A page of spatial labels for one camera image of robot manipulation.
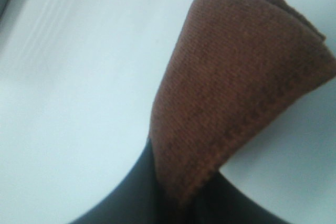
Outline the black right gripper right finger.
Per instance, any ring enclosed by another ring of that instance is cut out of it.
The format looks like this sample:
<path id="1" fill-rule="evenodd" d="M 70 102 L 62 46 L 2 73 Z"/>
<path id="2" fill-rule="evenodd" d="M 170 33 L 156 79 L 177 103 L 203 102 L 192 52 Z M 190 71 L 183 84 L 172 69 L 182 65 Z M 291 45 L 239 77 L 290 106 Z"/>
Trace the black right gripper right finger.
<path id="1" fill-rule="evenodd" d="M 252 181 L 240 190 L 217 172 L 199 191 L 191 223 L 335 223 L 335 186 L 322 188 L 316 176 L 299 173 Z"/>

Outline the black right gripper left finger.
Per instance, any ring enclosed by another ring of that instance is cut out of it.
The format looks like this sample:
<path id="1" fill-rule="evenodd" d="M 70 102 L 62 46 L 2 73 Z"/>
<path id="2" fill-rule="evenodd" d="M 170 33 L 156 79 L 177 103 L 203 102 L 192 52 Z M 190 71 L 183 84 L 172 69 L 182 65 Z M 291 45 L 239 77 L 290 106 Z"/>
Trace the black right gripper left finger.
<path id="1" fill-rule="evenodd" d="M 147 140 L 139 159 L 122 182 L 72 223 L 160 223 L 160 206 L 152 143 Z"/>

